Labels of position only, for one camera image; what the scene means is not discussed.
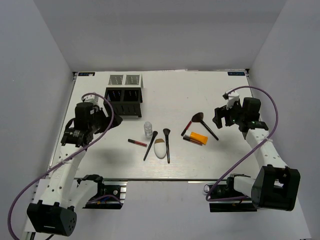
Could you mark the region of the red lip gloss tube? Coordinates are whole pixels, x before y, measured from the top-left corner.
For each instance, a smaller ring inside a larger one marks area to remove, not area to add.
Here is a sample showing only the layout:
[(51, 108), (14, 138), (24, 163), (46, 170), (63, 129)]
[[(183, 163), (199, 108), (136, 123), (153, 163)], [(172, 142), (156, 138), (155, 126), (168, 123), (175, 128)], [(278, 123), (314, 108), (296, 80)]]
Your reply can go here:
[(191, 126), (192, 121), (190, 120), (188, 122), (188, 124), (186, 125), (186, 127), (184, 128), (184, 130), (182, 131), (182, 133), (180, 134), (182, 137), (185, 135), (186, 131), (189, 129), (189, 127)]

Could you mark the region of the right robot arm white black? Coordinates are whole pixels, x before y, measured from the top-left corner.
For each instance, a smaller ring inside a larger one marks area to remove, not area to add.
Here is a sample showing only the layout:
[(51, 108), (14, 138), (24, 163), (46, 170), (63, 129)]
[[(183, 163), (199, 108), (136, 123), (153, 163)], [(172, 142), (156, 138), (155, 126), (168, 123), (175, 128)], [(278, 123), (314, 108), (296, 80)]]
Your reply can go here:
[(256, 177), (232, 173), (225, 184), (215, 183), (208, 194), (215, 202), (250, 200), (255, 209), (292, 211), (295, 207), (301, 175), (288, 167), (271, 142), (269, 128), (260, 121), (261, 101), (246, 97), (229, 100), (214, 110), (213, 122), (220, 129), (238, 125), (253, 150), (260, 168)]

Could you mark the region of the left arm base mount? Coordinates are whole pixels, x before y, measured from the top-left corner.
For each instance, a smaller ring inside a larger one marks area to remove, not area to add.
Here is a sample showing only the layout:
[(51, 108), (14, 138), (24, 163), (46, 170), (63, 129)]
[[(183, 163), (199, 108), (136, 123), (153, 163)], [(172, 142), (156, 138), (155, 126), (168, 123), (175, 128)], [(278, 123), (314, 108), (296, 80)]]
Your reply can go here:
[(98, 193), (89, 200), (84, 209), (120, 210), (127, 192), (126, 181), (107, 181), (98, 185)]

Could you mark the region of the orange cream tube white cap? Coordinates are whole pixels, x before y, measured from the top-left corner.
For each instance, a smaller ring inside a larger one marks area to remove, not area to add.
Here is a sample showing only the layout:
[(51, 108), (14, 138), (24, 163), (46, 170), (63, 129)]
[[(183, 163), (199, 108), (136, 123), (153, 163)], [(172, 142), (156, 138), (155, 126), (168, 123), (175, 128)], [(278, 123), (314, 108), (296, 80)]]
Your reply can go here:
[(196, 132), (193, 132), (193, 131), (189, 131), (187, 130), (185, 133), (184, 133), (184, 137), (187, 137), (189, 139), (192, 139), (192, 140), (195, 140), (203, 145), (206, 145), (207, 144), (207, 141), (208, 141), (208, 137), (207, 136), (204, 136), (204, 135), (201, 135), (201, 134), (198, 134)]

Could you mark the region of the white beige makeup sponge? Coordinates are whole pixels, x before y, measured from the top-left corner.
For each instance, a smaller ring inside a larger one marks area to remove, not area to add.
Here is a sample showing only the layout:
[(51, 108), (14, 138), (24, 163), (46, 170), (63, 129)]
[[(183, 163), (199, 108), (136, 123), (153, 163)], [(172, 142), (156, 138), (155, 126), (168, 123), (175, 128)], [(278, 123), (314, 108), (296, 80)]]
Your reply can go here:
[(158, 159), (163, 159), (167, 154), (166, 142), (163, 138), (154, 141), (154, 153)]

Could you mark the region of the black powder brush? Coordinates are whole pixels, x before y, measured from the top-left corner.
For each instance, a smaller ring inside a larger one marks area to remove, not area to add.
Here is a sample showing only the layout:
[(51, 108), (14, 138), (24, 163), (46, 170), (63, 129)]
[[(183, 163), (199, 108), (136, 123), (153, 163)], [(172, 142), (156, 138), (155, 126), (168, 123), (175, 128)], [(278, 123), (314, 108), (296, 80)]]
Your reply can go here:
[(167, 163), (170, 164), (170, 146), (169, 146), (169, 134), (171, 130), (168, 128), (163, 129), (163, 134), (165, 136), (165, 144), (166, 144), (166, 156), (167, 156)]

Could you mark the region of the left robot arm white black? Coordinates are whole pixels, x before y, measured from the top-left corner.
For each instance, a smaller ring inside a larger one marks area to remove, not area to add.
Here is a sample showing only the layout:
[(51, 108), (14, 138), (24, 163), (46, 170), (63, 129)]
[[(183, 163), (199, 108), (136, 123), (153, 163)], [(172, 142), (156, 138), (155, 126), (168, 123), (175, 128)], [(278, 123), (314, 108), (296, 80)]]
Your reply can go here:
[(50, 181), (38, 202), (30, 203), (26, 211), (36, 232), (68, 237), (75, 229), (77, 210), (105, 198), (119, 201), (106, 193), (103, 177), (97, 174), (79, 179), (76, 190), (71, 189), (94, 135), (102, 135), (122, 121), (111, 109), (105, 114), (95, 101), (76, 105), (75, 117), (67, 123), (61, 139), (60, 162), (52, 167)]

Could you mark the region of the slim black makeup brush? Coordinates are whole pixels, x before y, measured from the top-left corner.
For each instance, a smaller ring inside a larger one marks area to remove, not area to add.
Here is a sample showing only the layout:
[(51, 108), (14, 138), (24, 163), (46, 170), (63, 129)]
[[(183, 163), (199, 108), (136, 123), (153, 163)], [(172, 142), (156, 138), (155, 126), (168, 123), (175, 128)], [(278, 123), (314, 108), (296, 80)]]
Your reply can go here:
[(155, 138), (157, 137), (157, 135), (158, 135), (158, 131), (153, 131), (153, 132), (152, 132), (152, 137), (151, 137), (149, 146), (147, 147), (147, 150), (146, 150), (146, 153), (145, 153), (145, 155), (144, 155), (143, 161), (145, 161), (145, 160), (147, 159), (147, 156), (148, 156), (148, 154), (149, 154), (149, 152), (150, 152), (150, 149), (151, 149), (151, 147), (152, 147), (152, 144), (154, 143)]

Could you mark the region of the brown red lip gloss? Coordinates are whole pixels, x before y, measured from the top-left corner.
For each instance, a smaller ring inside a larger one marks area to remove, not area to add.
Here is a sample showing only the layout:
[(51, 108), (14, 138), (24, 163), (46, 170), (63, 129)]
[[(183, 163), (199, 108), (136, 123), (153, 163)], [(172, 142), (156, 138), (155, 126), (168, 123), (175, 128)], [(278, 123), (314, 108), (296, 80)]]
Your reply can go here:
[(183, 140), (188, 141), (188, 142), (193, 143), (193, 144), (197, 144), (197, 145), (199, 145), (199, 146), (202, 146), (202, 145), (203, 145), (201, 142), (199, 142), (199, 141), (197, 141), (197, 140), (194, 140), (194, 139), (192, 139), (192, 138), (190, 138), (190, 137), (187, 137), (187, 136), (184, 136), (184, 137), (183, 137)]

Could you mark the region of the dark red lip gloss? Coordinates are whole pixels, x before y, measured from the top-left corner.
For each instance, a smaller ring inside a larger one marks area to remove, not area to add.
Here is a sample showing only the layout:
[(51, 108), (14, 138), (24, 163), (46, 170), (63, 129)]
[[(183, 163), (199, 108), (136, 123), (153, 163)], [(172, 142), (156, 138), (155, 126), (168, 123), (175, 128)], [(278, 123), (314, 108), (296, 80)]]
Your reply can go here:
[(133, 139), (128, 139), (127, 140), (129, 143), (134, 144), (134, 145), (138, 145), (138, 146), (142, 146), (142, 147), (147, 147), (148, 145), (146, 143), (137, 141), (137, 140), (133, 140)]

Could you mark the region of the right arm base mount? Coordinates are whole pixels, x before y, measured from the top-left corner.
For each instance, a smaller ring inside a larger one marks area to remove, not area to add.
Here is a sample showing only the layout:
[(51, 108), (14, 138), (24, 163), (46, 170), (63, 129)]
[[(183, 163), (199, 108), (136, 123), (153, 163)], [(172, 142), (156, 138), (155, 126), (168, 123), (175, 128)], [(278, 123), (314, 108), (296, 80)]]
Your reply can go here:
[(241, 192), (234, 189), (233, 176), (222, 180), (209, 195), (209, 211), (211, 213), (250, 213), (256, 212), (252, 200), (244, 197)]

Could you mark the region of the clear small bottle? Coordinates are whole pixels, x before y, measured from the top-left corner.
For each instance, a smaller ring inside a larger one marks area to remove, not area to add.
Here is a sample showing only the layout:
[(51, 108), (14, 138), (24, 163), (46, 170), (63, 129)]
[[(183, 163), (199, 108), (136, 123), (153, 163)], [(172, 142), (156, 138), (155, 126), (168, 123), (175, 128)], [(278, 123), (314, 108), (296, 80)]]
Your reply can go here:
[(149, 121), (146, 121), (143, 125), (144, 127), (144, 134), (147, 138), (151, 137), (153, 135), (153, 127), (152, 124)]

